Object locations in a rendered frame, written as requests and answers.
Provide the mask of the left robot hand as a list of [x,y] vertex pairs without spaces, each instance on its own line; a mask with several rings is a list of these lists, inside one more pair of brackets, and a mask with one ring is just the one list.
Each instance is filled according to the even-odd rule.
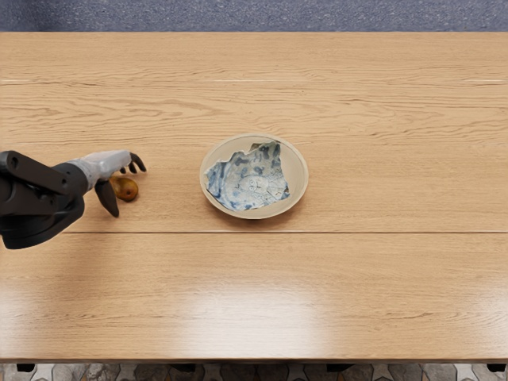
[[93,152],[67,163],[74,165],[84,174],[87,191],[94,188],[102,206],[114,217],[119,217],[119,209],[114,188],[110,183],[112,175],[117,171],[126,173],[126,168],[134,174],[138,168],[142,172],[147,171],[142,159],[127,150]]

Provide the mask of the yellow-brown pear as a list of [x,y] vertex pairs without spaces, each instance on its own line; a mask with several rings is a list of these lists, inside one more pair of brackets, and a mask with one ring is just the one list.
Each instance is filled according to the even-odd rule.
[[124,202],[132,202],[139,194],[137,183],[130,178],[121,176],[112,176],[109,182],[114,190],[117,199]]

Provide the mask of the beige plate with blue pattern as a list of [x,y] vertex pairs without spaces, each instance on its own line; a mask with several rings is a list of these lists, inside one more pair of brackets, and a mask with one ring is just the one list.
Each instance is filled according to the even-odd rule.
[[244,133],[220,142],[200,167],[200,185],[210,203],[242,219],[287,212],[301,200],[308,182],[308,166],[299,150],[266,133]]

